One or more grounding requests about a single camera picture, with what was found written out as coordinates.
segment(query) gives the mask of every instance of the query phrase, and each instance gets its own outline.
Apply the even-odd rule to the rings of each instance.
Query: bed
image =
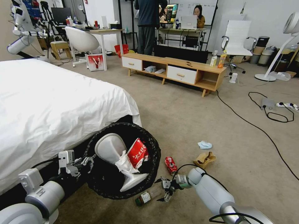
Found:
[[[141,126],[116,85],[36,59],[0,62],[0,195],[20,172],[127,115]]]

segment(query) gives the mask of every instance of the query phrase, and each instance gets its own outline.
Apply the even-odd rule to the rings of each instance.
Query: power strip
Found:
[[[277,103],[276,106],[277,107],[288,107],[288,108],[298,109],[298,106],[296,104],[293,104],[293,106],[291,106],[290,103],[285,103],[284,105],[280,105],[279,103]]]

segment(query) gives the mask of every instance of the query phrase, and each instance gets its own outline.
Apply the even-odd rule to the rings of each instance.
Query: white chair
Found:
[[[222,50],[226,50],[227,55],[230,56],[230,62],[225,63],[224,66],[230,67],[230,75],[232,74],[231,67],[238,68],[242,70],[242,73],[246,73],[246,71],[236,66],[232,63],[235,56],[252,56],[252,50],[256,44],[256,38],[248,37],[248,32],[250,28],[251,21],[243,21],[243,20],[229,20],[225,32],[225,36],[222,36],[223,41],[221,48]],[[244,48],[245,39],[252,38],[254,39],[251,50],[247,50]]]
[[[98,40],[88,32],[68,26],[65,28],[65,32],[68,36],[71,47],[77,49],[80,52],[91,52],[97,49],[100,45]],[[79,61],[76,61],[74,52],[72,52],[72,54],[74,59],[73,67],[75,67],[76,64],[86,63],[86,67],[88,68],[87,58],[80,58]]]

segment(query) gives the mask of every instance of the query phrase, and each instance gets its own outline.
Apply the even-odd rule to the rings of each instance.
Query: wooden stool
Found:
[[[58,54],[59,49],[64,49],[67,58],[72,58],[71,52],[69,50],[69,44],[65,41],[52,41],[51,42],[52,52],[54,53],[57,60],[61,60]]]

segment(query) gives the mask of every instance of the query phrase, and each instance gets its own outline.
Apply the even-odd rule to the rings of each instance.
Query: blue jacket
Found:
[[[167,0],[135,0],[135,9],[139,9],[138,26],[159,26],[159,4],[164,10]]]

